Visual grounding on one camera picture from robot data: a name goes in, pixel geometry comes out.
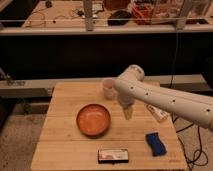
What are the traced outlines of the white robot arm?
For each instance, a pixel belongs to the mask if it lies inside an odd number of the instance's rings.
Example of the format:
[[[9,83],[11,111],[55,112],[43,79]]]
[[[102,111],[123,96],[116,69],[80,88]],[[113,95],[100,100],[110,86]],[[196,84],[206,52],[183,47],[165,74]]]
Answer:
[[[213,97],[154,86],[144,76],[140,66],[130,65],[115,79],[113,88],[124,109],[141,100],[213,132]]]

